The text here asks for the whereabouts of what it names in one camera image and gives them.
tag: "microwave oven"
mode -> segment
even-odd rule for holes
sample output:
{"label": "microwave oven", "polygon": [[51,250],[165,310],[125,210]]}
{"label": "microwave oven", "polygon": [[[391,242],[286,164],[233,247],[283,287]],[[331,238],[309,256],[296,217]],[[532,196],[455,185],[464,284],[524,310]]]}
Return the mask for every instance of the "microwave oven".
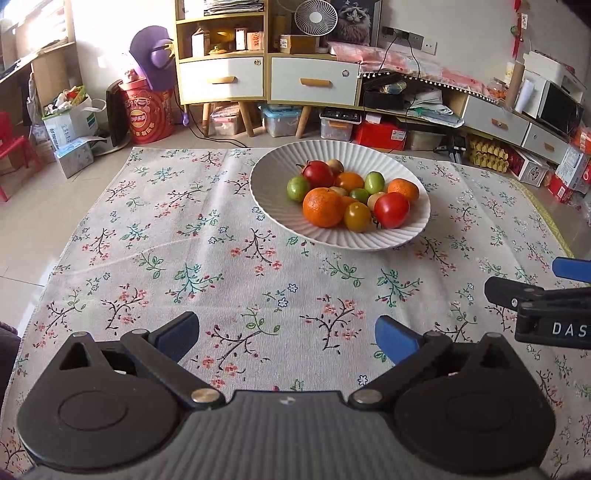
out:
{"label": "microwave oven", "polygon": [[583,106],[569,92],[542,76],[525,71],[524,77],[534,83],[523,113],[564,135],[572,134],[583,118]]}

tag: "tile floor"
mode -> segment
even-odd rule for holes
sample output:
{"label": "tile floor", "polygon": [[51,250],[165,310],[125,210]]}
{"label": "tile floor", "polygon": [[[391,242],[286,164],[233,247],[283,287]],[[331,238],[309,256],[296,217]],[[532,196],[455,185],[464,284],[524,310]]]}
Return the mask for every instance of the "tile floor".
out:
{"label": "tile floor", "polygon": [[[277,147],[294,140],[273,138],[260,129],[257,133],[253,138],[245,134],[237,138],[249,147]],[[150,147],[232,148],[198,139],[185,128]],[[8,180],[22,185],[7,203],[0,203],[0,321],[15,326],[22,334],[70,235],[121,169],[130,150],[131,146],[99,157],[69,179],[64,178],[57,163],[46,165],[27,179],[22,178],[21,171],[11,174]],[[415,152],[414,156],[435,158],[431,152]],[[3,185],[5,182],[6,176],[2,178]],[[575,255],[586,258],[591,250],[591,228],[582,215],[555,202],[546,189],[532,190],[555,217]]]}

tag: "electric fan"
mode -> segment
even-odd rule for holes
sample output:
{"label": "electric fan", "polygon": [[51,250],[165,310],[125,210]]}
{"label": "electric fan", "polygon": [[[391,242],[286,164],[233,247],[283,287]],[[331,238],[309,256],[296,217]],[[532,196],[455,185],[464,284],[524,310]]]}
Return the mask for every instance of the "electric fan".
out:
{"label": "electric fan", "polygon": [[337,23],[335,8],[324,0],[306,0],[295,10],[295,24],[306,35],[321,37],[332,32]]}

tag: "stack of papers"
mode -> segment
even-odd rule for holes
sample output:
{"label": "stack of papers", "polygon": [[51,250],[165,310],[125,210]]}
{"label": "stack of papers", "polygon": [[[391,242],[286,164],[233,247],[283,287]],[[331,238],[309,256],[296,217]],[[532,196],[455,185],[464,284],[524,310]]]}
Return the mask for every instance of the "stack of papers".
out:
{"label": "stack of papers", "polygon": [[262,0],[205,0],[205,15],[261,12]]}

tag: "mandarin orange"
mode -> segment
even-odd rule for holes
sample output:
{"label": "mandarin orange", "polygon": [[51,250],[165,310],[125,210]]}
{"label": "mandarin orange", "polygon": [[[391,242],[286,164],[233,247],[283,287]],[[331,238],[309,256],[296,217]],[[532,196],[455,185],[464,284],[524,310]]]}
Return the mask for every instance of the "mandarin orange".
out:
{"label": "mandarin orange", "polygon": [[315,226],[330,228],[337,225],[345,213],[345,204],[338,193],[326,188],[310,190],[302,204],[306,219]]}

